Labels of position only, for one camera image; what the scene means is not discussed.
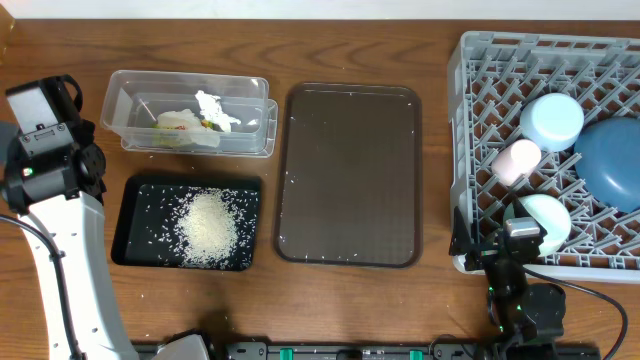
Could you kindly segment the mint green bowl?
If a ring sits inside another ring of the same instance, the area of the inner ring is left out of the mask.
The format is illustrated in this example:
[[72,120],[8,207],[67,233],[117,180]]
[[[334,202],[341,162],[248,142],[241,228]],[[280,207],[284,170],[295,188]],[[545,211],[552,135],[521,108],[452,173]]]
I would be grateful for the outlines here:
[[514,254],[523,261],[532,262],[537,257],[544,257],[558,251],[568,239],[571,232],[569,211],[557,199],[546,194],[527,195],[518,198],[524,210],[546,231],[538,251],[530,247],[523,255]]

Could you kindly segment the pink plastic cup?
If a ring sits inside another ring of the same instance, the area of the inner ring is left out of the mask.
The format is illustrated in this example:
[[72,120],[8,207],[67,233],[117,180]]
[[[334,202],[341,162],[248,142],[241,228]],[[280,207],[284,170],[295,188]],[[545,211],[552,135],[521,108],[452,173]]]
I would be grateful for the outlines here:
[[541,149],[528,139],[520,139],[498,153],[491,163],[501,184],[509,187],[521,176],[528,177],[542,158]]

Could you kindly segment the white rice pile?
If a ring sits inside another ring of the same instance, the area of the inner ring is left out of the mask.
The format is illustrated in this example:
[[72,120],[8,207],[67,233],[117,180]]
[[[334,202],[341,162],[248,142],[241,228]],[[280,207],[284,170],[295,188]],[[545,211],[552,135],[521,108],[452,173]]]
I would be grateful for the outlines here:
[[257,190],[144,185],[127,255],[143,264],[244,271],[253,261]]

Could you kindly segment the light blue small bowl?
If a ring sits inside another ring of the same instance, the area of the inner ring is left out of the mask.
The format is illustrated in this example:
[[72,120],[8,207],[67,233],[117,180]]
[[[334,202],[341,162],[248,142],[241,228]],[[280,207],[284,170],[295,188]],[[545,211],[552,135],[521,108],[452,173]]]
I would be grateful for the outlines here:
[[569,149],[585,123],[580,104],[562,93],[550,93],[529,103],[521,112],[522,135],[546,152]]

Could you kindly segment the yellow green snack wrapper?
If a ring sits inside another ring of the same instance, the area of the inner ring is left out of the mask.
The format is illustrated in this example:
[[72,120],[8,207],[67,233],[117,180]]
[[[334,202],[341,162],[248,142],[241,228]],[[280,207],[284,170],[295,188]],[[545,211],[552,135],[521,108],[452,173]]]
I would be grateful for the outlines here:
[[212,131],[216,131],[216,125],[213,122],[209,122],[207,120],[192,122],[190,120],[184,119],[168,119],[159,121],[154,125],[154,128],[193,131],[204,131],[205,129],[210,129]]

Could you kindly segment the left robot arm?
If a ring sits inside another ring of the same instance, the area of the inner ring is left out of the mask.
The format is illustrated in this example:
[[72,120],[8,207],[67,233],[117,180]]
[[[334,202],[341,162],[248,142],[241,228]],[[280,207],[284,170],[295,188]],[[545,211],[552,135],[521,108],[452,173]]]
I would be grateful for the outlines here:
[[24,232],[36,265],[51,359],[209,360],[199,334],[136,349],[124,329],[104,248],[104,211],[85,193],[59,195],[1,220]]

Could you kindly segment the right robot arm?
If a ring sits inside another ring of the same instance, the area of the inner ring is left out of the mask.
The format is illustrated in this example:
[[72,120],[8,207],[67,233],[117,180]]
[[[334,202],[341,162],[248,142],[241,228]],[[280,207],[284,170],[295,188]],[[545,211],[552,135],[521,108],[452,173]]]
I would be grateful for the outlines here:
[[500,334],[474,350],[475,359],[556,358],[553,340],[564,334],[566,294],[553,283],[530,284],[525,265],[540,255],[546,229],[513,203],[515,217],[484,242],[471,238],[459,208],[453,210],[451,256],[462,256],[466,271],[481,270],[488,281],[487,312]]

